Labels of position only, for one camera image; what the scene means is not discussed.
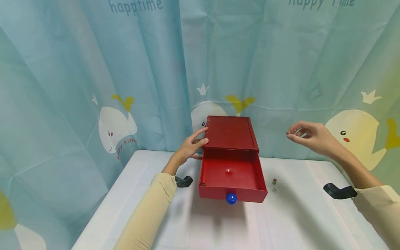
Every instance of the white whale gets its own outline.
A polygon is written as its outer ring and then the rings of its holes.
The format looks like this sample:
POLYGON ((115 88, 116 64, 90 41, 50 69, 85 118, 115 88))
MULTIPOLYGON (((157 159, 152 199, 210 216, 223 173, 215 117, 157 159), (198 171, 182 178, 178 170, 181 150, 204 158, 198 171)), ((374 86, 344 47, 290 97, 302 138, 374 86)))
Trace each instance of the white whale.
POLYGON ((193 132, 206 126, 207 116, 227 116, 218 104, 209 101, 201 102, 190 114, 193 132))
POLYGON ((14 228, 21 250, 46 250, 44 239, 34 231, 17 224, 14 228))
POLYGON ((111 107, 102 107, 99 119, 99 135, 104 149, 113 154, 116 152, 118 142, 138 131, 135 121, 130 112, 128 119, 119 110, 111 107))
POLYGON ((325 126, 368 170, 372 170, 382 160, 387 150, 400 146, 396 138, 396 123, 389 119, 386 146, 373 152, 378 125, 379 122, 367 112, 345 110, 332 117, 325 126))

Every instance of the red drawer box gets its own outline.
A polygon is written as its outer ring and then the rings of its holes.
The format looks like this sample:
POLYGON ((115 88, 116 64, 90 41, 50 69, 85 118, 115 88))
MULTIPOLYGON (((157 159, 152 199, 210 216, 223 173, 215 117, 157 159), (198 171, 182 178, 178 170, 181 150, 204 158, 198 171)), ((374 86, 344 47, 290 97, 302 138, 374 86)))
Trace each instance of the red drawer box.
POLYGON ((263 202, 268 191, 250 118, 208 116, 207 126, 200 197, 225 200, 233 194, 238 201, 263 202))

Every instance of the beige shirt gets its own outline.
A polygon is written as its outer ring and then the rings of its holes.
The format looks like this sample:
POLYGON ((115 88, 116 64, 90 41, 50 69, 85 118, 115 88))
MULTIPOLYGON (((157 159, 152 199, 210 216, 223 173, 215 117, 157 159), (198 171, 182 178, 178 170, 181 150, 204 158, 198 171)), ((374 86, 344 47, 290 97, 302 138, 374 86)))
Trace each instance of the beige shirt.
MULTIPOLYGON (((176 191, 175 177, 158 173, 132 213, 114 250, 149 250, 176 191)), ((359 190, 354 204, 391 250, 400 250, 400 197, 390 186, 359 190)))

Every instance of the yellow tail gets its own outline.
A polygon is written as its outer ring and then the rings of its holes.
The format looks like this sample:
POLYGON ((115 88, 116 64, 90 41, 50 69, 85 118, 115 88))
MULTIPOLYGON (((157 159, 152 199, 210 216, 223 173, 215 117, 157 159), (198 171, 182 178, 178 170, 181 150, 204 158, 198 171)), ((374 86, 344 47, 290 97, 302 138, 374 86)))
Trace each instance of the yellow tail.
POLYGON ((130 107, 133 104, 133 97, 129 96, 125 99, 125 101, 120 97, 120 95, 112 95, 111 96, 112 99, 118 100, 120 101, 120 103, 122 104, 122 106, 125 108, 125 110, 130 113, 130 107))
POLYGON ((389 118, 387 120, 387 123, 388 123, 388 127, 389 127, 389 133, 388 133, 388 137, 386 139, 385 149, 389 150, 392 148, 398 148, 398 147, 400 147, 400 136, 397 136, 396 121, 393 120, 392 118, 389 118))
POLYGON ((0 191, 0 230, 14 229, 17 221, 7 196, 0 191))
POLYGON ((235 110, 238 114, 240 114, 245 108, 250 106, 253 102, 256 101, 254 97, 248 97, 241 102, 236 96, 229 95, 226 96, 225 99, 233 104, 235 110))

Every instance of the white table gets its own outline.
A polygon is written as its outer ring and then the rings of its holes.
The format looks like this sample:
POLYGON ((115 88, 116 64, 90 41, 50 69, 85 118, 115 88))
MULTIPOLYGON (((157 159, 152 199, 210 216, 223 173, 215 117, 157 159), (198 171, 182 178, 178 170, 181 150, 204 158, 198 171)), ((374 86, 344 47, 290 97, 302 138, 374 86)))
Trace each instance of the white table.
MULTIPOLYGON (((154 175, 171 155, 136 151, 73 250, 112 249, 154 175)), ((334 165, 273 158, 260 161, 269 191, 264 203, 229 206, 224 200, 198 196, 200 161, 189 159, 177 176, 190 175, 193 184, 177 189, 153 249, 387 249, 351 200, 334 200, 323 191, 328 182, 339 188, 348 186, 334 165)))

